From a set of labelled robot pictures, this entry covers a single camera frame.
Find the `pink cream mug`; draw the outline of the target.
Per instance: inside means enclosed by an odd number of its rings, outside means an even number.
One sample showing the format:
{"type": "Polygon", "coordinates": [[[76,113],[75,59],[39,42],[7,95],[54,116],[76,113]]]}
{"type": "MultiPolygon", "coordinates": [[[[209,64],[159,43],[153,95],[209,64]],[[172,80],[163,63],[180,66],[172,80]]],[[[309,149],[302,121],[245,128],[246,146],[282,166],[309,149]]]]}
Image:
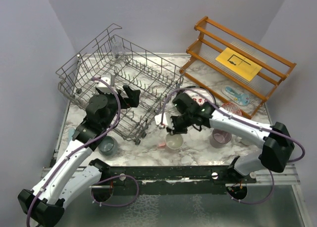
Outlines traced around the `pink cream mug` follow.
{"type": "Polygon", "coordinates": [[[168,148],[170,150],[179,150],[183,145],[183,136],[180,134],[165,136],[164,142],[158,145],[159,148],[168,148]]]}

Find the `purple mug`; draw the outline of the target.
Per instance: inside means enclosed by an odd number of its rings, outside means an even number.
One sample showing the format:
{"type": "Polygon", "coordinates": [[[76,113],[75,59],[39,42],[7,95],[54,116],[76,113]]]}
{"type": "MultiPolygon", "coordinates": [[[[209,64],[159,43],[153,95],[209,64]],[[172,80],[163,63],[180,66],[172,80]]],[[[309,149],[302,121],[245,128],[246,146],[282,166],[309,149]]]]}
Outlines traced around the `purple mug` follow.
{"type": "Polygon", "coordinates": [[[210,144],[214,148],[222,148],[231,141],[232,134],[223,130],[213,129],[210,144]]]}

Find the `clear drinking glass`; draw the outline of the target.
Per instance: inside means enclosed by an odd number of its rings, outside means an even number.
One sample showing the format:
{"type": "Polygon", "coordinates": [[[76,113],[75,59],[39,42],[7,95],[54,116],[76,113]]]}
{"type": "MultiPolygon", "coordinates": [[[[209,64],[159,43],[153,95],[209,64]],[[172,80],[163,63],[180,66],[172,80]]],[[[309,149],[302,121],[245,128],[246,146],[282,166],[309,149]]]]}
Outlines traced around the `clear drinking glass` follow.
{"type": "Polygon", "coordinates": [[[122,42],[120,42],[120,41],[115,41],[115,42],[113,42],[113,43],[111,44],[111,50],[112,50],[112,56],[113,56],[115,59],[118,59],[118,58],[120,58],[122,55],[125,54],[123,44],[122,44],[122,42]]]}

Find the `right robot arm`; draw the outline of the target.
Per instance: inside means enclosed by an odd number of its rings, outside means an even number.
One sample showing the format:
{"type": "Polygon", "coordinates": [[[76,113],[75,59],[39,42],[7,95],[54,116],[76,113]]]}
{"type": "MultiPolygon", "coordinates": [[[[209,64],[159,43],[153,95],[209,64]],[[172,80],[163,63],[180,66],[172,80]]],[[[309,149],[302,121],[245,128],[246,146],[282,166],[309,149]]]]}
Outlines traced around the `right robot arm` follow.
{"type": "Polygon", "coordinates": [[[268,169],[282,173],[294,150],[294,141],[283,123],[257,123],[226,111],[208,101],[199,105],[188,94],[180,93],[172,101],[179,116],[163,114],[159,124],[171,135],[186,134],[188,127],[197,125],[219,129],[238,136],[259,148],[257,152],[237,156],[227,169],[228,179],[239,183],[251,172],[268,169]]]}

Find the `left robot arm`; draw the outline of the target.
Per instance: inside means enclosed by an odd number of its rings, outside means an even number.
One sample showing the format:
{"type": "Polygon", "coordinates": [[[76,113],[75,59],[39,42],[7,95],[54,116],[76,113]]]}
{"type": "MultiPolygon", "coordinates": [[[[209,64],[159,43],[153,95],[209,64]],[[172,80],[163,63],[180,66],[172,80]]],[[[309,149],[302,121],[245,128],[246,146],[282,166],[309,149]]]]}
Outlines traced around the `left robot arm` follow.
{"type": "Polygon", "coordinates": [[[31,190],[23,189],[18,201],[27,215],[26,225],[35,220],[44,227],[54,227],[69,204],[89,186],[105,184],[109,180],[108,165],[97,161],[88,165],[81,174],[73,174],[119,123],[122,109],[138,107],[140,90],[124,85],[127,97],[121,91],[107,86],[106,91],[97,89],[86,106],[86,116],[76,128],[72,140],[63,155],[31,190]]]}

